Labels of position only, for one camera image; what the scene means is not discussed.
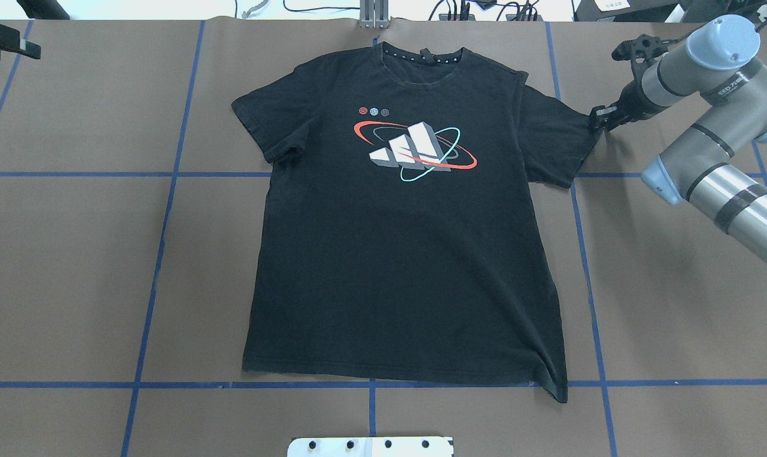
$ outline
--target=white bracket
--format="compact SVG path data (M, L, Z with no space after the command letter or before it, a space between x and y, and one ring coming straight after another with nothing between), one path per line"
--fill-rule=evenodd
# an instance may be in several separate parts
M454 457L452 437L294 439L287 457Z
M360 0L360 28L388 29L389 0Z

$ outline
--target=white label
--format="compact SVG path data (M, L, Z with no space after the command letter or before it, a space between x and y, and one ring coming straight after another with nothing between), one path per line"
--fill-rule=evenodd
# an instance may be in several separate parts
M594 0L600 11L615 11L630 8L629 0Z

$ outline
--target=metal plate with holes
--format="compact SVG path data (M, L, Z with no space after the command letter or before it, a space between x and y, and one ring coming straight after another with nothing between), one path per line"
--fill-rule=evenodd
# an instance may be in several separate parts
M294 439L287 457L454 457L452 437Z

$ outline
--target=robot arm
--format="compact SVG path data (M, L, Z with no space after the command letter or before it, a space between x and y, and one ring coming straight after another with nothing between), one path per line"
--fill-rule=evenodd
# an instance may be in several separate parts
M632 58L635 81L617 102L595 107L592 120L595 128L611 130L699 92L710 109L641 179L671 204L687 200L767 263L767 188L728 164L753 139L767 142L767 66L755 57L760 43L754 26L737 15L697 29L659 61L653 61L664 52L658 38L624 43L615 54Z

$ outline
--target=neckline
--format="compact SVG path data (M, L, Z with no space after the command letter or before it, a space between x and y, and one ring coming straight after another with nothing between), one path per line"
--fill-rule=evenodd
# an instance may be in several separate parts
M385 73L392 81L395 81L396 84L399 84L403 87L409 87L411 89L435 89L437 87L444 86L444 84L447 84L448 81L452 81L453 78L456 77L462 65L467 65L468 61L471 60L470 51L464 47L459 48L456 50L456 52L452 52L450 54L416 54L407 50L401 50L400 48L392 46L386 41L381 41L380 43L375 44L373 49L375 50L375 58L381 72ZM391 55L391 57L403 58L403 60L413 61L416 65L426 65L424 63L424 59L430 55L430 58L433 58L437 65L453 64L454 67L447 75L444 75L442 78L433 82L421 83L407 81L396 75L392 69L386 66L386 63L383 61L384 55Z

